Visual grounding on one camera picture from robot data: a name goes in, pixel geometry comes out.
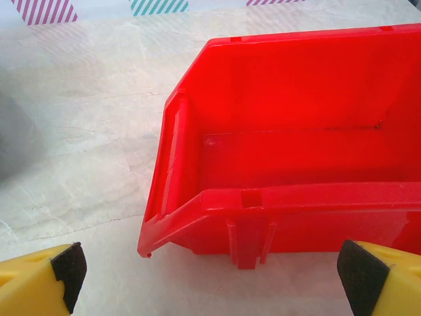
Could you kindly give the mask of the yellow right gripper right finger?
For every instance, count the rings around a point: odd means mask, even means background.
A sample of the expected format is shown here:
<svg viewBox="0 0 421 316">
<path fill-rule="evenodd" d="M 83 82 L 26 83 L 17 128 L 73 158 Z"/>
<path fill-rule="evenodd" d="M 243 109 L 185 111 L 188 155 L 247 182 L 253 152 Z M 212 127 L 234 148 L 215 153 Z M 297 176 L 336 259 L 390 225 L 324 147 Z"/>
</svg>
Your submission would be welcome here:
<svg viewBox="0 0 421 316">
<path fill-rule="evenodd" d="M 420 314 L 420 255 L 346 240 L 337 272 L 353 315 Z"/>
</svg>

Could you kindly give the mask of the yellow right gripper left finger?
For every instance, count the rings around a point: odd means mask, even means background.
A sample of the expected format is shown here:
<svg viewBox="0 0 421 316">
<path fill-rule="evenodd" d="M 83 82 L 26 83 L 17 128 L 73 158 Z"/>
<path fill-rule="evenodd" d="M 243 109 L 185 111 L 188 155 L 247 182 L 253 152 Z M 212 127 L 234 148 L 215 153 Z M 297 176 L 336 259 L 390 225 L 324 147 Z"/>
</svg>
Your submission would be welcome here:
<svg viewBox="0 0 421 316">
<path fill-rule="evenodd" d="M 2 315 L 71 315 L 87 273 L 79 242 L 1 262 Z"/>
</svg>

